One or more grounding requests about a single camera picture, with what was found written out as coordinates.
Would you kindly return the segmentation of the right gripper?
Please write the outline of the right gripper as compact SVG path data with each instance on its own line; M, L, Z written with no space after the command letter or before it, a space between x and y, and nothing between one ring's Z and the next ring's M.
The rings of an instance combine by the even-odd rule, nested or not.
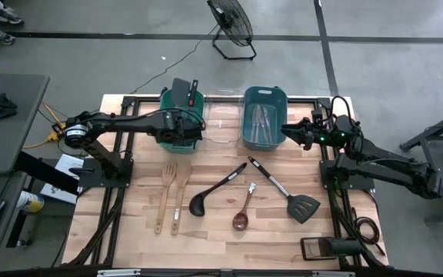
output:
M311 118L304 117L298 123L282 125L281 132L290 132L288 137L298 145L304 145L304 150L310 150L314 143L335 147L335 140L326 129L327 121L323 119L321 110L314 110L311 112Z

